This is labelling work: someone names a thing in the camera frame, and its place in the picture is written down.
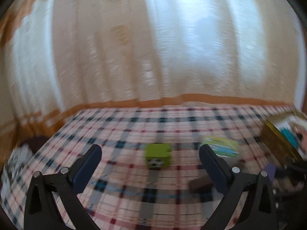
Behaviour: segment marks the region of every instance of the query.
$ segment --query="checkered fabric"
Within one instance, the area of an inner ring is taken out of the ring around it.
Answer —
[[[265,118],[290,109],[217,105],[82,110],[34,155],[2,206],[22,229],[33,172],[52,174],[70,167],[92,144],[98,144],[102,160],[78,198],[101,229],[200,229],[222,199],[215,189],[199,194],[188,191],[188,181],[205,172],[198,159],[203,136],[238,141],[247,172],[258,173],[270,159],[258,137]],[[171,144],[171,167],[147,169],[144,148],[148,143]],[[64,221],[74,228],[58,196],[56,202]],[[242,203],[228,227],[233,226]]]

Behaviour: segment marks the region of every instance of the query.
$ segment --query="cardboard box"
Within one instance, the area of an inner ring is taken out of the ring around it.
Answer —
[[[307,120],[306,115],[297,110],[274,115],[267,117],[260,133],[261,140],[269,148],[281,165],[303,160],[299,152],[274,126],[291,115]]]

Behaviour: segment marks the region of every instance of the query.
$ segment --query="green cube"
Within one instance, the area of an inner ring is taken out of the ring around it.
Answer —
[[[148,168],[165,168],[171,164],[172,148],[169,144],[148,144],[145,158]]]

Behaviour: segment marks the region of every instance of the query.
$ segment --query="sheer curtain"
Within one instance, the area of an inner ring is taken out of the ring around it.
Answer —
[[[30,135],[83,108],[303,97],[303,34],[286,0],[16,0],[0,37]]]
[[[56,0],[53,23],[68,108],[294,103],[304,62],[286,0]]]
[[[146,3],[164,94],[294,102],[302,30],[286,0]]]

